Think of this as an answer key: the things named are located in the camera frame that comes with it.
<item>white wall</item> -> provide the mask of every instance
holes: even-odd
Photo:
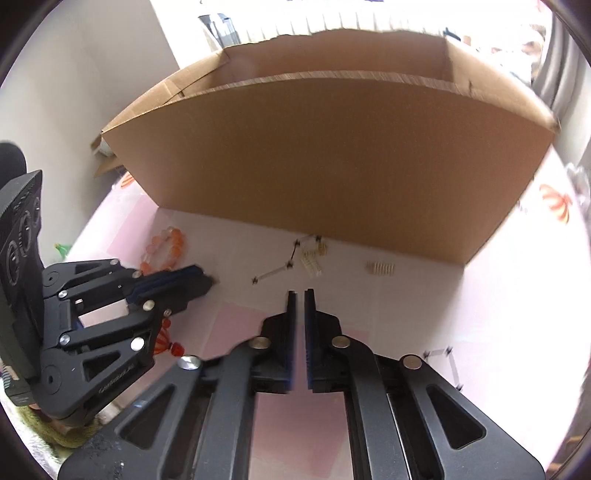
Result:
[[[212,51],[217,41],[199,20],[200,15],[215,13],[198,0],[150,0],[164,35],[180,68],[185,68]]]
[[[42,169],[41,257],[72,244],[108,192],[89,144],[116,114],[178,69],[150,0],[64,0],[0,87],[0,140]]]

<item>black device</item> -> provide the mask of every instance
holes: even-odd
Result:
[[[42,172],[0,190],[0,358],[7,396],[80,426],[154,365],[164,316],[213,284],[196,265],[143,276],[117,259],[47,268],[39,257]],[[126,299],[129,313],[84,328],[79,317]]]
[[[181,357],[65,461],[59,480],[247,478],[256,394],[291,388],[295,297],[227,355]]]
[[[59,480],[246,480],[255,397],[286,393],[296,294],[259,336],[179,359],[65,461]],[[375,355],[305,296],[309,388],[343,392],[355,480],[543,480],[538,461],[415,355]]]

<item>pink table surface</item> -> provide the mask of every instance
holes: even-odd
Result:
[[[300,233],[159,209],[136,183],[113,187],[73,246],[69,261],[120,258],[139,266],[150,238],[176,226],[186,235],[182,265],[196,263],[220,283],[175,315],[172,340],[211,358],[256,335],[261,320],[300,293],[294,391],[260,395],[251,479],[352,478],[340,394],[306,390],[303,292],[339,317],[346,334],[380,355],[453,347],[463,394],[528,449],[544,467],[568,429],[589,360],[589,238],[575,206],[560,223],[539,185],[574,194],[552,150],[524,193],[522,208],[464,269],[327,239],[323,274],[295,268],[253,286],[251,278],[288,260]],[[392,262],[391,277],[370,275],[368,261]],[[86,325],[113,318],[121,304],[91,313]],[[168,353],[119,398],[128,404],[175,361]],[[449,364],[433,366],[452,380]]]

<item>orange object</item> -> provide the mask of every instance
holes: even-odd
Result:
[[[140,263],[139,269],[142,271],[142,273],[144,275],[148,275],[149,273],[152,273],[152,267],[150,267],[150,264],[147,262]]]
[[[159,268],[151,265],[152,256],[156,254],[158,249],[170,240],[171,247],[167,258],[164,260]],[[162,270],[172,270],[176,267],[178,259],[183,255],[183,247],[185,244],[184,235],[178,228],[168,227],[162,230],[159,235],[154,235],[150,244],[146,246],[145,253],[142,255],[140,269],[144,275]]]
[[[174,258],[174,259],[180,258],[182,253],[183,253],[183,251],[177,245],[173,245],[170,248],[170,257],[171,258]]]
[[[557,220],[566,225],[570,219],[569,205],[573,204],[570,196],[567,193],[561,194],[546,184],[540,185],[540,193]]]
[[[129,187],[133,182],[135,182],[135,178],[131,176],[131,173],[127,172],[125,175],[121,177],[121,188],[126,189]]]
[[[156,343],[154,345],[154,355],[159,355],[169,350],[172,356],[183,356],[184,347],[178,342],[170,341],[170,334],[168,330],[162,327],[156,337]]]

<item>cardboard flap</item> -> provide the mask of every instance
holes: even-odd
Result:
[[[469,46],[447,38],[452,82],[475,99],[518,112],[553,132],[560,127],[547,105],[519,79],[477,55]]]
[[[449,82],[356,74],[221,86],[105,137],[162,207],[467,263],[553,133]]]
[[[134,100],[125,110],[107,124],[103,132],[115,128],[117,125],[149,112],[154,108],[165,105],[188,85],[198,81],[228,61],[228,56],[223,50],[220,50],[173,73]]]
[[[103,136],[162,207],[466,264],[557,129],[463,45],[336,30],[229,47]]]
[[[228,83],[320,70],[397,72],[451,81],[446,48],[441,37],[409,31],[327,30],[313,35],[281,35],[226,48],[230,62],[183,93],[192,96]]]

